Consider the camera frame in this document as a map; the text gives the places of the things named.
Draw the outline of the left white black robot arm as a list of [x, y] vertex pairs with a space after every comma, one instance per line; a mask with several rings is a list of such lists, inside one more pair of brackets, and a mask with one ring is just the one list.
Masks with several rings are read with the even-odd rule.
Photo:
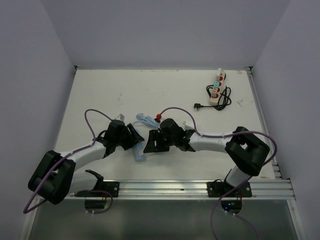
[[46, 152], [28, 182], [28, 189], [54, 205], [71, 193], [87, 191], [99, 196], [105, 190], [103, 176], [89, 169], [82, 173], [76, 171], [108, 157], [117, 147], [128, 150], [143, 141], [131, 123], [112, 120], [92, 144], [71, 152]]

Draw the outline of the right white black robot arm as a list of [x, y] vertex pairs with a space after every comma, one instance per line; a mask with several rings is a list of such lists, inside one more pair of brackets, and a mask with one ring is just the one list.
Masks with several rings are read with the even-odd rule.
[[172, 118], [163, 120], [157, 130], [150, 130], [143, 153], [168, 152], [170, 147], [183, 152], [212, 151], [227, 154], [235, 163], [223, 183], [223, 192], [235, 196], [242, 182], [260, 174], [270, 147], [245, 127], [238, 126], [231, 136], [211, 138], [199, 135], [191, 127], [180, 127]]

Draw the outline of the light blue power strip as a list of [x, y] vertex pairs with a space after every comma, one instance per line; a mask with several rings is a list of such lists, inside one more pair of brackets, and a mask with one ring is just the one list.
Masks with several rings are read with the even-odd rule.
[[135, 160], [137, 162], [144, 162], [147, 160], [147, 157], [143, 153], [143, 150], [144, 150], [144, 145], [142, 142], [139, 142], [133, 146], [133, 153], [134, 153]]

